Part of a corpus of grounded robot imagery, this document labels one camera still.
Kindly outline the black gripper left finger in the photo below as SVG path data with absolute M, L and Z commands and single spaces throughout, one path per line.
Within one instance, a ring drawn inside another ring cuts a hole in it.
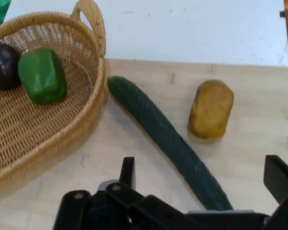
M 156 196 L 134 189 L 133 157 L 123 159 L 120 178 L 94 195 L 86 190 L 66 193 L 55 230 L 200 230 L 196 223 Z

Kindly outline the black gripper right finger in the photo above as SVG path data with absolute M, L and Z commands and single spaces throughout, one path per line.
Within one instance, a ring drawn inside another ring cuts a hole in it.
M 288 230 L 288 165 L 277 155 L 265 157 L 264 184 L 278 203 L 264 229 Z

